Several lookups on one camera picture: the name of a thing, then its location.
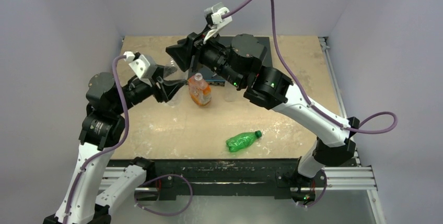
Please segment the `orange label plastic bottle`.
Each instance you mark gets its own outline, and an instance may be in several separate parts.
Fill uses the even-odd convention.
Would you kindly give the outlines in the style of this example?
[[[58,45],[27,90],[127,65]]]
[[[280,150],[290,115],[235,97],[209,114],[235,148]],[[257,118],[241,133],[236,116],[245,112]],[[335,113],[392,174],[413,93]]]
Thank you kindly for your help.
[[[189,94],[192,100],[201,107],[208,105],[212,99],[212,91],[201,73],[188,79]]]

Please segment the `slim clear plastic bottle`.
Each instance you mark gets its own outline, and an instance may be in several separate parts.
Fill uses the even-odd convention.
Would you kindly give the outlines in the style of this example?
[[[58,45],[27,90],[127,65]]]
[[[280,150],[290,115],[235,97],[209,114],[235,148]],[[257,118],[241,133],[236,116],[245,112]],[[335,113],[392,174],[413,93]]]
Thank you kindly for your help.
[[[165,71],[163,79],[166,81],[172,81],[172,80],[185,80],[188,76],[188,72],[183,72],[179,67],[178,64],[170,58],[165,63]],[[183,100],[184,97],[184,91],[185,88],[187,88],[187,84],[182,86],[177,93],[173,96],[173,98],[167,102],[167,105],[171,107],[177,107]]]

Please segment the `large clear plastic bottle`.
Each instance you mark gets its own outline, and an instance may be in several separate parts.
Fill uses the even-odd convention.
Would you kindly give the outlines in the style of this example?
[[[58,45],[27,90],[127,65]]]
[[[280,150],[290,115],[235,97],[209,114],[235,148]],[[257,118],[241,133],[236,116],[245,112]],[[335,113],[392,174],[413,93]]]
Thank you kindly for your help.
[[[236,100],[236,95],[237,91],[234,90],[224,90],[223,93],[223,98],[226,102],[234,102]]]

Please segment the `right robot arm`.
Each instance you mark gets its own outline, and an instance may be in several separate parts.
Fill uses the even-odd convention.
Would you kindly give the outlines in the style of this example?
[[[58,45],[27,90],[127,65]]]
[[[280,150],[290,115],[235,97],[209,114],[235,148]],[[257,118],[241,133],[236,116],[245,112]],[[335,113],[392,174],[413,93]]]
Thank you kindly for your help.
[[[357,120],[340,117],[304,98],[287,75],[264,66],[267,48],[253,35],[238,34],[225,46],[218,37],[204,41],[202,34],[191,33],[165,51],[182,71],[205,66],[236,90],[244,90],[250,103],[285,115],[316,135],[316,143],[293,172],[298,185],[307,185],[324,166],[339,166],[353,156],[349,127],[356,126]]]

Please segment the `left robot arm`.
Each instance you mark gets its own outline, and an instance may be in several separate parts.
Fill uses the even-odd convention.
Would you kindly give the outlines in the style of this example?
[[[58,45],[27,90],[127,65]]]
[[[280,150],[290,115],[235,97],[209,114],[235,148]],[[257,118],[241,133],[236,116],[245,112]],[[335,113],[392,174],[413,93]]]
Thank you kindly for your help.
[[[137,186],[154,184],[154,163],[137,157],[114,183],[99,190],[115,149],[128,136],[129,109],[151,96],[158,102],[171,100],[187,84],[184,79],[167,79],[175,71],[172,66],[158,65],[148,82],[133,76],[125,86],[112,73],[102,72],[91,78],[74,174],[61,206],[44,223],[110,223]]]

